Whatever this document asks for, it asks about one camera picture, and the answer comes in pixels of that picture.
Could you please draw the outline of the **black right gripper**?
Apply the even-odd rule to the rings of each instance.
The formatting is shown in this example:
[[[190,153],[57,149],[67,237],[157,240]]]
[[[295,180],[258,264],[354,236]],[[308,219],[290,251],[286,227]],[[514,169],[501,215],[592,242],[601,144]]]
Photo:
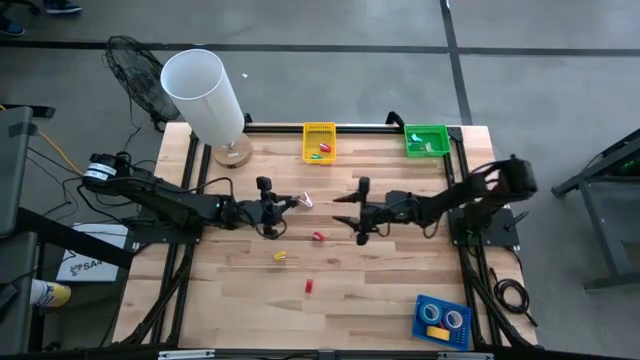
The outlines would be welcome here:
[[[356,235],[358,245],[366,245],[371,232],[378,233],[378,225],[390,222],[394,218],[392,207],[398,197],[395,192],[387,192],[382,202],[367,201],[364,193],[354,192],[334,199],[340,203],[359,203],[359,219],[348,216],[334,216],[333,219],[350,227]]]

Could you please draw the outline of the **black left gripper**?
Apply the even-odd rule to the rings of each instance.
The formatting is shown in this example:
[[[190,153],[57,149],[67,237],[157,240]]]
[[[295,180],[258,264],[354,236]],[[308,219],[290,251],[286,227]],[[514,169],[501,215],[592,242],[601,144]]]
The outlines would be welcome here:
[[[265,239],[277,239],[280,232],[276,225],[280,222],[280,212],[286,212],[299,205],[299,196],[277,196],[272,191],[262,191],[259,200],[235,201],[237,216],[253,227]]]

